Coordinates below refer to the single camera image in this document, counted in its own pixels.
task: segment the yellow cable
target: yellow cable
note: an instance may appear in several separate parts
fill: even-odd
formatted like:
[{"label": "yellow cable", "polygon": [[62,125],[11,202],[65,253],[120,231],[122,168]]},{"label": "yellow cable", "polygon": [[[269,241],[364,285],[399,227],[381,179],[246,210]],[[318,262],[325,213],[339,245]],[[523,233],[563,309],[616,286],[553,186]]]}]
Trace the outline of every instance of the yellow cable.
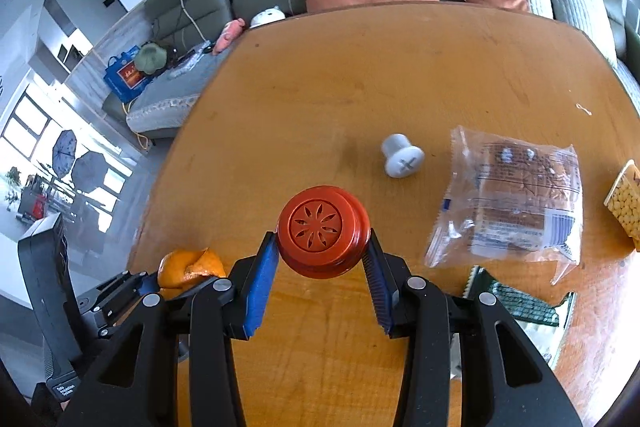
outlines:
[{"label": "yellow cable", "polygon": [[[135,100],[135,98],[133,100],[131,100],[128,105],[125,105],[125,103],[122,102],[122,110],[124,111],[125,115],[128,115],[130,113],[131,104],[134,102],[134,100]],[[140,147],[142,147],[142,150],[148,151],[149,150],[149,139],[143,134],[136,133],[134,130],[131,130],[131,131],[136,135],[136,138],[138,138],[138,143],[140,144]],[[145,144],[144,145],[142,145],[142,138],[145,139]]]}]

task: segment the metal screw head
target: metal screw head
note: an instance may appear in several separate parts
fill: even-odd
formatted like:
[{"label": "metal screw head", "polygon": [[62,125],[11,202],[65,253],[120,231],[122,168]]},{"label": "metal screw head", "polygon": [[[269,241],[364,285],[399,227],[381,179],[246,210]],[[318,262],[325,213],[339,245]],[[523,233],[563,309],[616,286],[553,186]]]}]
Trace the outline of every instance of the metal screw head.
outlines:
[{"label": "metal screw head", "polygon": [[231,288],[229,279],[218,279],[213,283],[213,289],[217,292],[226,292],[229,288]]},{"label": "metal screw head", "polygon": [[483,292],[480,294],[480,302],[485,306],[493,306],[495,304],[495,295],[489,292]]},{"label": "metal screw head", "polygon": [[145,298],[142,299],[142,303],[147,308],[153,308],[159,302],[160,302],[160,296],[157,293],[149,293],[149,295],[146,295]]},{"label": "metal screw head", "polygon": [[409,286],[409,288],[414,289],[414,290],[424,290],[427,287],[427,281],[424,280],[422,277],[409,277],[409,279],[406,280],[406,285]]}]

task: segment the red round container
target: red round container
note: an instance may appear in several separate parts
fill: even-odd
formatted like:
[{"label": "red round container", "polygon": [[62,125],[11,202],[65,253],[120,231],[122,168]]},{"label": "red round container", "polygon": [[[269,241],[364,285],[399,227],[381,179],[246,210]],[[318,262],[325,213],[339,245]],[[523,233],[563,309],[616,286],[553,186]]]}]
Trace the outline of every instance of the red round container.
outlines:
[{"label": "red round container", "polygon": [[295,195],[278,219],[285,263],[312,279],[338,277],[362,258],[370,236],[364,206],[346,190],[322,185]]}]

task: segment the patio umbrella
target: patio umbrella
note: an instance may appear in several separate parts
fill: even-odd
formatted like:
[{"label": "patio umbrella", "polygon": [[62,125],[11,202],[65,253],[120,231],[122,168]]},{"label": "patio umbrella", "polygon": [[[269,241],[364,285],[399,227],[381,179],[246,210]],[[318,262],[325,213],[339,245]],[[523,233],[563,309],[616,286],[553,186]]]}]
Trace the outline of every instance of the patio umbrella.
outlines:
[{"label": "patio umbrella", "polygon": [[109,165],[99,152],[89,151],[80,156],[71,171],[74,187],[81,192],[92,192],[104,181]]},{"label": "patio umbrella", "polygon": [[63,131],[58,136],[56,144],[53,146],[52,162],[53,172],[58,178],[64,178],[71,171],[71,167],[76,161],[76,146],[78,140],[73,131]]}]

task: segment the window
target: window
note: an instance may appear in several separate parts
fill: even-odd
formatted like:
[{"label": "window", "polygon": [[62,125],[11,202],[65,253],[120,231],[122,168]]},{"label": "window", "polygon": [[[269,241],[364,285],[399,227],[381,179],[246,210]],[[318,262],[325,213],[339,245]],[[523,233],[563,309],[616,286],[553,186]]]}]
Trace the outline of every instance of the window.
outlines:
[{"label": "window", "polygon": [[[60,121],[53,120],[48,111],[58,115]],[[104,138],[95,137],[95,131],[75,111],[63,103],[57,105],[33,84],[18,100],[0,135],[0,172],[8,172],[11,167],[16,167],[20,171],[22,185],[30,174],[39,174],[50,185],[47,193],[49,207],[54,211],[70,209],[78,197],[72,188],[71,175],[69,173],[60,180],[51,168],[53,147],[65,128],[74,129],[78,138],[76,158],[95,150],[104,156],[109,166],[100,186],[85,194],[83,200],[78,200],[86,200],[84,204],[97,211],[98,229],[106,232],[113,220],[118,195],[132,170],[102,146]]]},{"label": "window", "polygon": [[49,12],[51,18],[55,20],[56,24],[60,26],[60,29],[65,33],[67,37],[71,36],[76,27],[69,19],[65,11],[60,7],[56,0],[44,0],[44,9]]},{"label": "window", "polygon": [[86,55],[94,47],[80,30],[76,30],[71,34],[69,42],[71,42],[82,55]]}]

